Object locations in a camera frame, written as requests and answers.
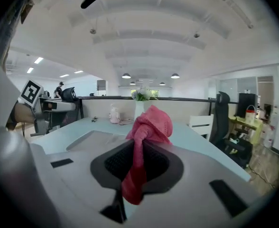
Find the pink cloth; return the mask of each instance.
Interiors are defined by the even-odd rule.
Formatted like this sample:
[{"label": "pink cloth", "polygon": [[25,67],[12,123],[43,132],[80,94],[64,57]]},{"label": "pink cloth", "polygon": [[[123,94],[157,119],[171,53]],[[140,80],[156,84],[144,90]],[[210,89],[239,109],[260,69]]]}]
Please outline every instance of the pink cloth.
[{"label": "pink cloth", "polygon": [[141,186],[147,182],[144,167],[144,139],[169,143],[173,126],[170,117],[152,105],[142,113],[128,133],[126,139],[134,139],[133,165],[121,184],[123,197],[131,204],[138,205],[142,200]]}]

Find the window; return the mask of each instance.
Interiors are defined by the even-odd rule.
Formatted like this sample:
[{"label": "window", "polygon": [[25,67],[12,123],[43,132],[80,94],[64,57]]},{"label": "window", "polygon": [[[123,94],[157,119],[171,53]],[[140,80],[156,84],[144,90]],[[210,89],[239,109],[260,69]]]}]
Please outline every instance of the window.
[{"label": "window", "polygon": [[[133,93],[134,91],[136,91],[136,89],[132,89],[132,90],[130,91],[130,95],[132,95],[132,93]],[[150,91],[151,91],[152,97],[158,97],[158,90],[150,89]]]}]

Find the light blue table surface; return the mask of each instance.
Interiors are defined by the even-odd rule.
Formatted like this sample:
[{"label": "light blue table surface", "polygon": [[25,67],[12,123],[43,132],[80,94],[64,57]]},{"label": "light blue table surface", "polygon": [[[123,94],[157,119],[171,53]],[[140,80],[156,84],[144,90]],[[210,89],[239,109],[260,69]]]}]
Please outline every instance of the light blue table surface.
[{"label": "light blue table surface", "polygon": [[[46,154],[59,153],[65,152],[69,145],[90,131],[96,130],[112,134],[127,135],[131,128],[132,124],[112,124],[108,119],[98,119],[97,122],[93,123],[91,122],[91,118],[83,118],[42,136],[32,143],[42,146]],[[212,157],[245,181],[249,181],[250,175],[246,171],[187,125],[173,123],[173,134],[169,139],[175,146]]]}]

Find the black office chair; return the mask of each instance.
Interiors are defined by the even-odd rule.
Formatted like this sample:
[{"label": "black office chair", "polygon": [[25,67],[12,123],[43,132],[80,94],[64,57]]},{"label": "black office chair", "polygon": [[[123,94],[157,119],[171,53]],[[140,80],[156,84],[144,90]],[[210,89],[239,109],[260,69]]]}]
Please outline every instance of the black office chair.
[{"label": "black office chair", "polygon": [[[252,144],[244,139],[239,139],[239,142],[235,144],[229,138],[238,139],[241,133],[248,134],[248,132],[243,129],[235,129],[238,132],[236,135],[230,134],[228,139],[224,138],[229,131],[229,102],[230,97],[226,93],[220,91],[217,94],[214,114],[216,131],[210,142],[227,154],[239,166],[246,168],[252,156]],[[231,153],[233,149],[237,150],[237,153]]]}]

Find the tiled floor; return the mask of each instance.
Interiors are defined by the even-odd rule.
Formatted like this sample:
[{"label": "tiled floor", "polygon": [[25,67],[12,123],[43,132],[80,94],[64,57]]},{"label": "tiled floor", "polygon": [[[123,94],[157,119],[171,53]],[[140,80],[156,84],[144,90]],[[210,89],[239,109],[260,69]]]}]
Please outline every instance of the tiled floor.
[{"label": "tiled floor", "polygon": [[[22,134],[21,129],[17,129],[15,131]],[[25,138],[28,142],[32,142],[33,140],[41,137],[31,137],[30,134],[34,132],[35,130],[33,125],[26,126]],[[279,156],[277,154],[259,144],[253,149],[249,166],[253,170],[252,171],[250,168],[246,169],[246,171],[251,175],[250,184],[256,188],[259,194],[264,195],[273,188],[279,186]]]}]

